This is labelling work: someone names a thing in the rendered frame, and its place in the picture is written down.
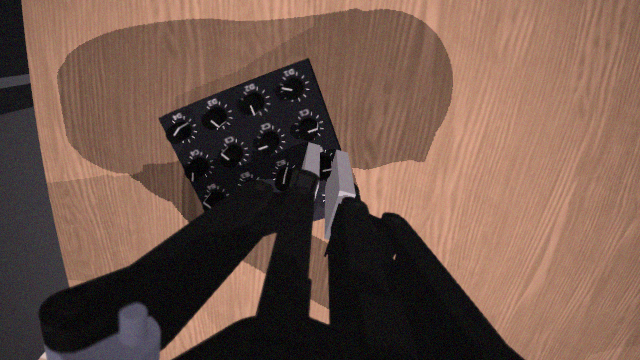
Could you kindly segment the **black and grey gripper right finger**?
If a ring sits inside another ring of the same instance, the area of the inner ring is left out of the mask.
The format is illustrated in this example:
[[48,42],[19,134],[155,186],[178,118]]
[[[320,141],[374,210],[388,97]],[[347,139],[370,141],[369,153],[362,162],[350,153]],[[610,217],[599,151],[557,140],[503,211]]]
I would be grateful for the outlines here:
[[329,324],[356,325],[360,360],[525,360],[407,220],[369,214],[340,150],[325,186],[324,239]]

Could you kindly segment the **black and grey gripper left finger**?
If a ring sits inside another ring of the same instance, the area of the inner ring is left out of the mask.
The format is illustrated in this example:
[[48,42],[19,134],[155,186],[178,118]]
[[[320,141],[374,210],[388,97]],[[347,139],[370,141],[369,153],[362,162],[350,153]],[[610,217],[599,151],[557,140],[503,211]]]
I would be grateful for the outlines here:
[[250,180],[130,266],[49,296],[38,312],[47,360],[159,360],[264,232],[277,234],[244,360],[309,360],[320,145],[308,142],[292,172],[287,191]]

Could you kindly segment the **black knob box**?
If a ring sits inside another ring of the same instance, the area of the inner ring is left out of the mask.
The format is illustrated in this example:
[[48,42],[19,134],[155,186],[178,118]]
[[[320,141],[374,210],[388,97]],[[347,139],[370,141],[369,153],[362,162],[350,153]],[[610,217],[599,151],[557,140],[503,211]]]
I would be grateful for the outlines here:
[[204,211],[250,180],[288,190],[308,142],[320,145],[313,222],[325,218],[325,186],[342,150],[309,58],[158,119]]

